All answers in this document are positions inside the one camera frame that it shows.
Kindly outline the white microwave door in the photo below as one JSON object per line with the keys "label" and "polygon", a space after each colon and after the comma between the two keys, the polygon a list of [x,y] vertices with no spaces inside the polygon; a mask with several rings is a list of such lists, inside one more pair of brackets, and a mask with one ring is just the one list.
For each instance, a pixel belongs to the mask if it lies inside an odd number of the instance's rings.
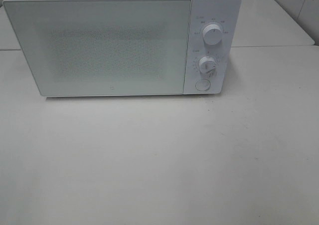
{"label": "white microwave door", "polygon": [[190,0],[7,1],[45,97],[181,94]]}

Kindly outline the upper white power knob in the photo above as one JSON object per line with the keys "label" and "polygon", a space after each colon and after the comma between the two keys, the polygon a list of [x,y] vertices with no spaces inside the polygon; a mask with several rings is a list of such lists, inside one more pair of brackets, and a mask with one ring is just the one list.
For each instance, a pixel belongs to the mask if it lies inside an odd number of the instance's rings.
{"label": "upper white power knob", "polygon": [[215,22],[206,25],[202,30],[202,37],[207,45],[218,44],[223,37],[222,26]]}

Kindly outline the round door release button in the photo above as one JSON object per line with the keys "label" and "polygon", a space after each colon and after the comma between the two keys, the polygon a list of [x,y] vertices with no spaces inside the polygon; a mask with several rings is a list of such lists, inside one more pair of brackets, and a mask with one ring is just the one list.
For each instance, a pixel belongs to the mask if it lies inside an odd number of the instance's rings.
{"label": "round door release button", "polygon": [[201,79],[201,80],[197,81],[195,84],[195,88],[198,91],[207,91],[210,88],[210,86],[211,86],[211,83],[207,79]]}

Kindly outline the white timer knob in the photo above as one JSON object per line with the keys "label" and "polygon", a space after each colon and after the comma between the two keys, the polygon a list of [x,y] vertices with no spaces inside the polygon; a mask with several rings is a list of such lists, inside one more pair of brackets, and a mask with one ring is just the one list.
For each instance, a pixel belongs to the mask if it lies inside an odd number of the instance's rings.
{"label": "white timer knob", "polygon": [[214,57],[205,56],[202,57],[198,62],[198,68],[200,73],[209,74],[215,71],[217,62]]}

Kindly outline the white microwave oven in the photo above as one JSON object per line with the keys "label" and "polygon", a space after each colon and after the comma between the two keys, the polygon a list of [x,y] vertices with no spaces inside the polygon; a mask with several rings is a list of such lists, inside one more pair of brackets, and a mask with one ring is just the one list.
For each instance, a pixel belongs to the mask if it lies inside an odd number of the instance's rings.
{"label": "white microwave oven", "polygon": [[[61,1],[61,0],[3,0],[3,7],[7,1]],[[62,1],[93,1],[93,0],[62,0]],[[241,0],[190,0],[190,15],[188,24],[188,39],[183,92],[178,95],[218,94],[222,90],[227,60],[235,32]],[[223,37],[216,45],[207,45],[202,37],[203,28],[210,23],[222,26]],[[202,74],[198,62],[202,57],[214,57],[217,65],[215,71]],[[197,81],[207,79],[211,86],[207,91],[195,88]]]}

